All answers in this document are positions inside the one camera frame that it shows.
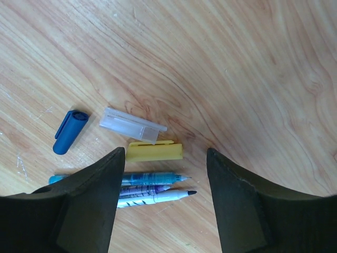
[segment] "marker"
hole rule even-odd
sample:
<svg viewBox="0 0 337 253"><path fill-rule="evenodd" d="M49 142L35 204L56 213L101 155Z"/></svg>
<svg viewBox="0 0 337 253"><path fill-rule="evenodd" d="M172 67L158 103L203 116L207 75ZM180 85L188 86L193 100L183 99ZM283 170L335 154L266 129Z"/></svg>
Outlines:
<svg viewBox="0 0 337 253"><path fill-rule="evenodd" d="M179 191L179 190L163 191L158 194L147 197L119 199L117 207L123 208L132 206L151 205L160 202L179 200L193 194L196 194L196 191Z"/></svg>
<svg viewBox="0 0 337 253"><path fill-rule="evenodd" d="M171 186L127 186L122 187L120 191L120 199L144 197L155 195L161 191L166 191Z"/></svg>
<svg viewBox="0 0 337 253"><path fill-rule="evenodd" d="M174 184L188 179L173 172L156 173L125 173L122 179L122 186L162 186Z"/></svg>

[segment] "transparent plastic piece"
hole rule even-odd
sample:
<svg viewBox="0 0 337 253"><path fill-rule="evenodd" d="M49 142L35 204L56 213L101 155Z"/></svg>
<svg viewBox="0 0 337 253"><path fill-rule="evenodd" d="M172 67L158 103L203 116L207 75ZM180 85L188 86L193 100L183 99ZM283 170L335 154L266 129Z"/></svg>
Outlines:
<svg viewBox="0 0 337 253"><path fill-rule="evenodd" d="M112 108L104 110L100 127L151 144L156 143L159 131L165 132L167 130L167 127L163 125Z"/></svg>

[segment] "yellow plastic piece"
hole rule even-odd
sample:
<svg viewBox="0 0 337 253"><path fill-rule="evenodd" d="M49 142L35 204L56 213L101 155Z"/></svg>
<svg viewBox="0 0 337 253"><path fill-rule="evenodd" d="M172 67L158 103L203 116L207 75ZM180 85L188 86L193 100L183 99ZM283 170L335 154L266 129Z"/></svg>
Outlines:
<svg viewBox="0 0 337 253"><path fill-rule="evenodd" d="M183 159L183 145L174 141L157 141L152 145L142 141L129 144L127 162L164 161Z"/></svg>

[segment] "blue marker cap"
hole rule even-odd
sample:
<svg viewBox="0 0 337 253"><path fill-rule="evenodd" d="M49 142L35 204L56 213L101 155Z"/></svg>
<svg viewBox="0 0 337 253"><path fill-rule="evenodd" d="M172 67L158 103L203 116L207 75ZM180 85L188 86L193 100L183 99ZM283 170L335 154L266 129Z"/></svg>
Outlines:
<svg viewBox="0 0 337 253"><path fill-rule="evenodd" d="M84 112L68 111L55 134L56 142L53 151L56 154L65 154L88 120L89 116Z"/></svg>

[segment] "white marker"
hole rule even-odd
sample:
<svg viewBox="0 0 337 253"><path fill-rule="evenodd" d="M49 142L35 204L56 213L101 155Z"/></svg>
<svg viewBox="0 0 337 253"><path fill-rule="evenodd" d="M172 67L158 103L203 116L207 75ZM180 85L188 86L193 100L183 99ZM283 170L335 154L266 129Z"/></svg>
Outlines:
<svg viewBox="0 0 337 253"><path fill-rule="evenodd" d="M159 202L179 200L193 194L196 194L196 191L179 191L179 190L163 191L152 196L119 199L117 207L123 208L132 206L151 205Z"/></svg>

